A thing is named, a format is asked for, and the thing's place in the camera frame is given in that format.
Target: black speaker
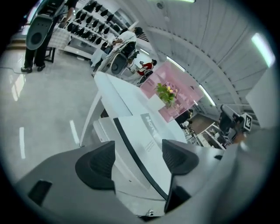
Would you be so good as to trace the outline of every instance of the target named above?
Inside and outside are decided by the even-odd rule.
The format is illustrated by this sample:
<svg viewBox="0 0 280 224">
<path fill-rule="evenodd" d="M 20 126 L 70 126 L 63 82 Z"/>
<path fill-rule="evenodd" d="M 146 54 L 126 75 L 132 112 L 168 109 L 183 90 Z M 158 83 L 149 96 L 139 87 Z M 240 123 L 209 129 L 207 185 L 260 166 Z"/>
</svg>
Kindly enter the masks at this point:
<svg viewBox="0 0 280 224">
<path fill-rule="evenodd" d="M 76 14 L 76 19 L 80 18 L 81 14 L 82 14 L 82 10 L 78 11 L 77 14 Z"/>
<path fill-rule="evenodd" d="M 105 27 L 105 24 L 101 24 L 99 27 L 98 27 L 98 32 L 101 32 Z"/>
<path fill-rule="evenodd" d="M 87 31 L 86 33 L 84 33 L 84 34 L 82 35 L 82 38 L 87 39 L 87 38 L 90 36 L 90 34 L 91 34 L 91 32 L 90 32 L 90 31 Z"/>
<path fill-rule="evenodd" d="M 71 32 L 71 31 L 72 31 L 72 28 L 73 28 L 73 23 L 70 23 L 70 24 L 67 26 L 67 31 Z"/>
<path fill-rule="evenodd" d="M 77 33 L 77 31 L 78 31 L 78 25 L 74 25 L 72 27 L 71 33 Z"/>
<path fill-rule="evenodd" d="M 91 13 L 93 11 L 93 9 L 95 8 L 96 4 L 97 4 L 97 1 L 95 1 L 93 3 L 89 3 L 84 7 L 84 9 Z"/>
<path fill-rule="evenodd" d="M 105 16 L 108 13 L 108 9 L 104 10 L 103 12 L 100 13 L 101 16 Z"/>
<path fill-rule="evenodd" d="M 84 34 L 84 28 L 80 29 L 78 32 L 77 32 L 77 35 L 78 36 L 82 36 Z"/>
<path fill-rule="evenodd" d="M 102 40 L 102 38 L 101 37 L 99 37 L 97 40 L 96 40 L 96 44 L 98 45 L 98 44 L 100 44 L 101 43 L 101 40 Z"/>
<path fill-rule="evenodd" d="M 108 28 L 106 28 L 106 29 L 103 31 L 103 33 L 104 33 L 104 34 L 107 34 L 107 33 L 109 33 L 109 30 L 110 30 L 110 28 L 108 27 Z"/>
<path fill-rule="evenodd" d="M 86 23 L 90 23 L 92 18 L 93 18 L 93 16 L 90 16 L 89 18 L 87 18 Z"/>
<path fill-rule="evenodd" d="M 102 47 L 106 47 L 108 45 L 108 42 L 104 42 L 103 44 L 102 44 Z"/>
<path fill-rule="evenodd" d="M 96 34 L 91 37 L 90 42 L 94 43 L 95 39 L 96 39 Z"/>
<path fill-rule="evenodd" d="M 98 24 L 98 22 L 99 22 L 99 19 L 98 19 L 98 20 L 95 20 L 95 21 L 92 23 L 92 27 L 96 27 L 97 24 Z"/>
<path fill-rule="evenodd" d="M 83 21 L 83 20 L 86 18 L 86 16 L 87 16 L 87 13 L 82 14 L 82 15 L 80 16 L 80 20 Z"/>
<path fill-rule="evenodd" d="M 107 18 L 107 22 L 110 22 L 113 19 L 113 17 L 114 17 L 114 14 L 109 15 Z"/>
<path fill-rule="evenodd" d="M 102 5 L 98 5 L 96 8 L 95 8 L 95 11 L 98 12 L 100 9 L 101 9 Z"/>
<path fill-rule="evenodd" d="M 113 30 L 115 30 L 117 33 L 121 30 L 120 28 L 119 28 L 119 26 L 118 25 L 113 25 Z"/>
</svg>

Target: black pants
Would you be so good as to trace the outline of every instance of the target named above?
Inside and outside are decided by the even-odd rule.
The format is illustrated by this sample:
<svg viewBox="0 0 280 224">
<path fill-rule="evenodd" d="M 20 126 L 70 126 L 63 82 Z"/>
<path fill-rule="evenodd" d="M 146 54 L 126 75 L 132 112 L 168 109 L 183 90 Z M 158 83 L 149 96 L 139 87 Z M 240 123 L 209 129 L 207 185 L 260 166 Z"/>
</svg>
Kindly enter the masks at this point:
<svg viewBox="0 0 280 224">
<path fill-rule="evenodd" d="M 44 42 L 38 49 L 30 50 L 30 49 L 26 48 L 25 62 L 24 62 L 24 66 L 26 68 L 33 66 L 33 59 L 34 59 L 34 64 L 36 64 L 37 66 L 43 66 L 45 64 L 44 60 L 45 60 L 45 56 L 46 56 L 46 51 L 47 51 L 49 41 L 52 37 L 52 34 L 53 34 L 53 29 L 51 29 L 49 31 Z"/>
</svg>

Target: green leaves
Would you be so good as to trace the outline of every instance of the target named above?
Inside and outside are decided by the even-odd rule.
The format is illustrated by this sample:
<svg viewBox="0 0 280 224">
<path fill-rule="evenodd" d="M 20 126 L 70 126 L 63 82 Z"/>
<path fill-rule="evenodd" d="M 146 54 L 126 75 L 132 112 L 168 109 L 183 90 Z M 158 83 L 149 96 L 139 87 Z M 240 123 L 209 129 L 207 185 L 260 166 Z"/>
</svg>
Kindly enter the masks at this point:
<svg viewBox="0 0 280 224">
<path fill-rule="evenodd" d="M 158 93 L 159 98 L 166 104 L 167 107 L 171 107 L 175 102 L 175 94 L 171 93 L 166 85 L 161 85 L 158 83 L 156 86 L 156 90 Z"/>
</svg>

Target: white table top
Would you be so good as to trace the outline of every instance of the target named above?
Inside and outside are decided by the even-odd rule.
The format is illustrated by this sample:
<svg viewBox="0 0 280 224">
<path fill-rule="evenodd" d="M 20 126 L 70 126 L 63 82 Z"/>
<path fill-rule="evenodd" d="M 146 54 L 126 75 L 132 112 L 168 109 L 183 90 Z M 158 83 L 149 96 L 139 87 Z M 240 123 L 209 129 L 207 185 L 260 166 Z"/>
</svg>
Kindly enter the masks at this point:
<svg viewBox="0 0 280 224">
<path fill-rule="evenodd" d="M 126 146 L 130 145 L 128 150 L 131 155 L 134 153 L 133 159 L 151 185 L 166 198 L 171 173 L 162 157 L 161 142 L 162 139 L 168 139 L 186 143 L 183 130 L 175 120 L 167 123 L 159 112 L 151 111 L 146 106 L 148 98 L 139 87 L 102 72 L 97 72 L 94 80 L 109 117 L 118 118 L 117 128 Z M 158 133 L 156 138 L 149 133 L 143 121 L 144 114 L 150 116 Z M 146 145 L 153 142 L 153 147 L 147 150 L 144 141 Z"/>
<path fill-rule="evenodd" d="M 148 98 L 139 87 L 103 72 L 97 72 L 94 80 L 102 103 L 112 109 L 107 111 L 111 118 L 149 113 L 163 138 L 186 143 L 184 132 L 175 120 L 167 123 L 159 112 L 149 110 Z"/>
</svg>

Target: ceiling light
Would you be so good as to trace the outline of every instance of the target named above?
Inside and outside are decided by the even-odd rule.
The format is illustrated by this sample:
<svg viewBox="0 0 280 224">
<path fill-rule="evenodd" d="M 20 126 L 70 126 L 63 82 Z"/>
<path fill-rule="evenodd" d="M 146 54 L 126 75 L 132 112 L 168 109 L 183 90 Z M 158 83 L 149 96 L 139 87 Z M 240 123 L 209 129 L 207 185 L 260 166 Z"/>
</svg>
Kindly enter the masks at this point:
<svg viewBox="0 0 280 224">
<path fill-rule="evenodd" d="M 196 2 L 196 0 L 178 0 L 178 1 L 189 2 L 189 3 L 194 3 L 194 2 Z"/>
<path fill-rule="evenodd" d="M 207 98 L 209 99 L 209 101 L 211 102 L 211 104 L 213 106 L 216 106 L 215 102 L 212 100 L 212 98 L 209 96 L 209 94 L 206 92 L 206 90 L 203 88 L 202 85 L 199 85 L 199 87 L 201 88 L 201 90 L 203 91 L 203 93 L 207 96 Z"/>
<path fill-rule="evenodd" d="M 268 67 L 271 67 L 275 61 L 275 55 L 273 54 L 267 41 L 261 37 L 259 33 L 255 33 L 252 37 L 252 41 L 262 54 Z"/>
<path fill-rule="evenodd" d="M 167 60 L 171 61 L 173 64 L 175 64 L 179 69 L 181 69 L 182 71 L 185 71 L 185 69 L 179 65 L 177 62 L 173 61 L 170 57 L 166 56 Z"/>
<path fill-rule="evenodd" d="M 143 49 L 140 48 L 140 51 L 143 51 L 145 54 L 150 55 L 147 51 L 144 51 Z"/>
</svg>

